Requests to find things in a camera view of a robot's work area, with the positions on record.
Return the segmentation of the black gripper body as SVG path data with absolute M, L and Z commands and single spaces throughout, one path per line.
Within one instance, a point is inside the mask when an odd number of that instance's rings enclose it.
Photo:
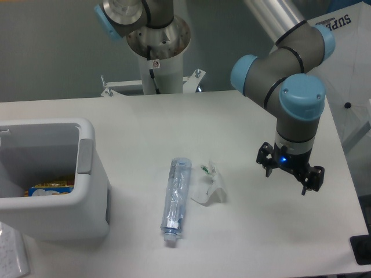
M 307 177 L 312 148 L 306 142 L 278 142 L 274 144 L 274 162 L 281 170 L 295 177 Z

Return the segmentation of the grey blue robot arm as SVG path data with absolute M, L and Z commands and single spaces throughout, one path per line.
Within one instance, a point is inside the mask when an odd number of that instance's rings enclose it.
M 266 58 L 241 57 L 230 75 L 237 91 L 277 120 L 274 144 L 264 143 L 256 161 L 267 174 L 279 168 L 293 175 L 304 192 L 318 191 L 325 170 L 309 159 L 326 89 L 309 72 L 332 55 L 334 36 L 323 25 L 309 25 L 291 1 L 247 1 L 246 6 L 276 47 Z M 139 58 L 145 94 L 184 91 L 183 53 L 191 32 L 172 1 L 103 1 L 94 11 L 108 36 L 125 38 Z

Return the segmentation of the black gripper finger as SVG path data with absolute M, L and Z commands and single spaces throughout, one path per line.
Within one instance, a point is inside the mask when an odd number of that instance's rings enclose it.
M 256 162 L 262 165 L 266 177 L 269 177 L 275 169 L 274 149 L 268 142 L 264 142 L 259 148 Z
M 300 169 L 295 173 L 296 179 L 302 184 L 301 194 L 304 196 L 307 191 L 318 192 L 324 181 L 325 169 L 322 166 L 310 166 Z

